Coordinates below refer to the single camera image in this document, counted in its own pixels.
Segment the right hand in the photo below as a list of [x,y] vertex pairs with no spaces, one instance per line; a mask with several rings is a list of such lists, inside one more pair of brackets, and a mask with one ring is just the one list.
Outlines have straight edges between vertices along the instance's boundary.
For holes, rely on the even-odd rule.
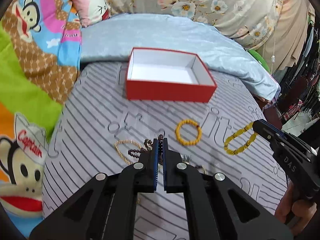
[[291,228],[291,232],[296,236],[304,230],[313,215],[316,213],[317,204],[311,204],[303,199],[294,202],[294,189],[295,186],[290,182],[287,187],[287,191],[276,208],[274,216],[282,223],[285,223],[287,215],[292,211],[293,214],[299,218],[298,222]]

